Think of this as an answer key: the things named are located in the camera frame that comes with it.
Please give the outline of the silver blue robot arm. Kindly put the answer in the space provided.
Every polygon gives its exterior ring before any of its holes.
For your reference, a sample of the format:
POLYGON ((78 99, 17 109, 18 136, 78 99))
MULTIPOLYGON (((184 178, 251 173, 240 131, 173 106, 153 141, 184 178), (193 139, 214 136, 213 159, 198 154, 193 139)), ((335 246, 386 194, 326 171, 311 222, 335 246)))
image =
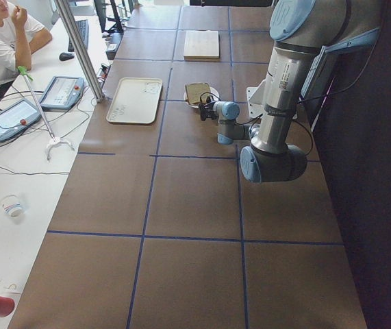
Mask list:
POLYGON ((250 182, 285 182, 300 177, 307 156, 286 143, 301 89, 322 48, 355 51, 376 41, 381 1, 279 1, 270 19, 273 52, 262 92, 261 122, 238 124, 239 107, 231 101, 199 104, 201 120, 218 120, 218 142, 249 138, 240 167, 250 182))

